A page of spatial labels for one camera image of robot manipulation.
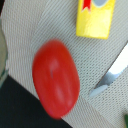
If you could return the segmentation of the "pale green gripper finger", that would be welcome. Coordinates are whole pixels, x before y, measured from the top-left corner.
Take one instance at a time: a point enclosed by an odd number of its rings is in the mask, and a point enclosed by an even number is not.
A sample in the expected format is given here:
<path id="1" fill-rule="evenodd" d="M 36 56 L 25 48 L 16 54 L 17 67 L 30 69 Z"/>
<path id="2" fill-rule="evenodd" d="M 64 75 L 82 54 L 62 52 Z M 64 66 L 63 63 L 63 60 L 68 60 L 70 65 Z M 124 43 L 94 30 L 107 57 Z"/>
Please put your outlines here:
<path id="1" fill-rule="evenodd" d="M 8 49 L 4 32 L 2 30 L 2 21 L 0 19 L 0 88 L 8 75 L 8 69 L 6 68 L 6 61 L 8 59 Z"/>

